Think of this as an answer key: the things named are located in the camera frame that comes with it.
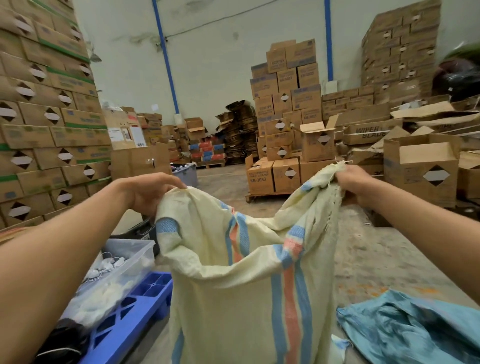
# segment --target wooden pallet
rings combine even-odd
[[[205,167],[209,170],[210,167],[224,167],[226,162],[227,161],[225,161],[224,159],[212,160],[209,162],[197,162],[197,168]]]
[[[266,197],[266,196],[290,196],[293,192],[273,192],[271,194],[246,194],[245,201],[247,204],[252,202],[257,197]]]

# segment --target forearm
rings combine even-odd
[[[29,362],[53,329],[128,208],[121,184],[0,246],[3,362]]]
[[[370,188],[371,207],[442,272],[480,303],[480,223],[432,205],[385,182]]]

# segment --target white wall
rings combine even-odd
[[[273,42],[315,38],[322,84],[327,80],[324,6],[321,0],[277,0],[251,12],[171,34],[233,15],[268,0],[159,0],[162,27],[179,109],[185,118],[200,116],[208,130],[215,115],[230,102],[247,99],[250,67],[265,62]],[[414,0],[331,0],[334,76],[340,89],[360,84],[360,43],[374,16]],[[157,36],[150,0],[76,0],[77,16],[86,37],[103,60],[92,68],[101,96],[138,112],[158,104],[166,123],[175,113],[162,52],[147,39]],[[444,0],[437,56],[461,40],[480,34],[478,0]]]

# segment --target concrete floor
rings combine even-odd
[[[198,170],[199,188],[237,211],[256,218],[271,217],[284,198],[261,198],[250,204],[244,165]],[[335,257],[337,304],[345,306],[377,297],[391,288],[413,296],[430,297],[476,307],[403,235],[393,228],[374,228],[358,206],[342,207]],[[335,334],[345,337],[340,329]],[[168,321],[154,323],[126,364],[169,363]],[[366,363],[349,349],[346,363]]]

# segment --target green stripe on box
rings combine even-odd
[[[110,162],[110,158],[96,158],[96,159],[77,159],[77,164],[97,163],[97,162]]]
[[[99,180],[96,180],[96,181],[91,181],[91,182],[89,182],[89,183],[87,183],[87,184],[100,183],[100,182],[104,182],[104,181],[110,180],[110,179],[111,179],[111,177],[104,177],[104,178],[100,178]]]
[[[65,126],[69,128],[80,128],[80,129],[108,129],[106,125],[83,125],[83,124],[75,124],[73,122],[66,122]]]
[[[51,7],[49,7],[48,5],[42,3],[41,1],[38,1],[38,0],[32,0],[35,4],[41,6],[42,8],[44,8],[45,10],[47,10],[48,12],[56,15],[56,16],[60,16],[62,17],[63,19],[65,19],[67,22],[73,24],[74,26],[77,26],[78,27],[78,24],[72,20],[70,20],[69,18],[67,18],[66,16],[63,16],[62,14],[60,14],[59,12],[56,12],[55,10],[53,10]]]
[[[8,176],[0,176],[0,182],[10,182],[10,181],[18,181],[17,175],[9,174]]]
[[[69,56],[72,56],[72,57],[74,57],[74,58],[77,58],[77,59],[79,59],[79,60],[82,60],[82,61],[84,61],[84,62],[86,62],[86,63],[90,63],[90,59],[89,59],[89,58],[84,57],[84,56],[81,56],[80,54],[76,54],[76,53],[74,53],[74,52],[71,52],[71,51],[69,51],[68,49],[59,47],[59,46],[57,46],[57,45],[55,45],[55,44],[53,44],[53,43],[47,42],[47,41],[44,40],[44,39],[39,38],[39,39],[38,39],[38,42],[39,42],[40,44],[43,44],[44,46],[50,47],[50,48],[52,48],[52,49],[54,49],[54,50],[57,50],[58,52],[65,53],[65,54],[67,54],[67,55],[69,55]]]
[[[61,75],[64,75],[64,76],[67,76],[67,77],[70,77],[70,78],[74,78],[76,80],[80,80],[80,81],[83,81],[83,82],[87,82],[88,84],[92,84],[92,85],[95,85],[95,82],[93,82],[92,80],[89,80],[88,78],[84,78],[84,77],[79,77],[79,76],[74,76],[70,73],[67,73],[67,72],[64,72],[64,71],[60,71],[60,70],[57,70],[55,68],[51,68],[51,67],[47,67],[47,71],[50,72],[50,73],[56,73],[56,74],[61,74]]]

